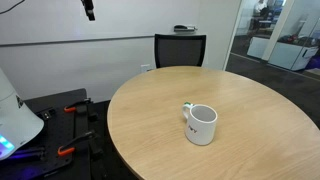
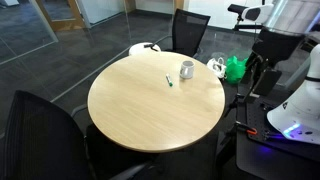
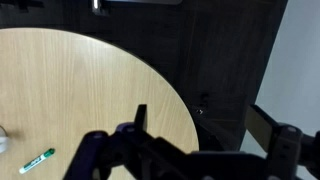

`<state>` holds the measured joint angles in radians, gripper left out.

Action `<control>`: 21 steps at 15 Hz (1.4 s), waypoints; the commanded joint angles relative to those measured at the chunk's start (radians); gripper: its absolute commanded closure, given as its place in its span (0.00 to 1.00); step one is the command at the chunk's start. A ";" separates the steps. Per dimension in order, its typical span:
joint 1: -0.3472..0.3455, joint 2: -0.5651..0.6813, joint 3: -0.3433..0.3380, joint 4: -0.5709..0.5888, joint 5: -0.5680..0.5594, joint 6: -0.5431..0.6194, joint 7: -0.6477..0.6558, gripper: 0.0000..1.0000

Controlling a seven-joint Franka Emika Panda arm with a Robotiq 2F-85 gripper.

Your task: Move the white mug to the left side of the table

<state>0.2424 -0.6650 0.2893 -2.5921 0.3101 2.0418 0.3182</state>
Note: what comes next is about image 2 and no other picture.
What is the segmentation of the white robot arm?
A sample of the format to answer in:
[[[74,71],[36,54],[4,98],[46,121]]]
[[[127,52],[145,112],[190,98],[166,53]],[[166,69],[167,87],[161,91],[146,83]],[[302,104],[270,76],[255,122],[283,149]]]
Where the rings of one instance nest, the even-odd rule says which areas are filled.
[[[310,52],[308,73],[300,87],[267,120],[286,139],[320,144],[320,45]]]

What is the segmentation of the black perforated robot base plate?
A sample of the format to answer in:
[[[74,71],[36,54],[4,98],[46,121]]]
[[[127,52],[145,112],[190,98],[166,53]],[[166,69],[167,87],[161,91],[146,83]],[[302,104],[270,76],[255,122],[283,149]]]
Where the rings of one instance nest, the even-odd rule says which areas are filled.
[[[309,159],[319,160],[320,104],[311,100],[286,100],[248,104],[247,122],[258,130],[251,139]]]

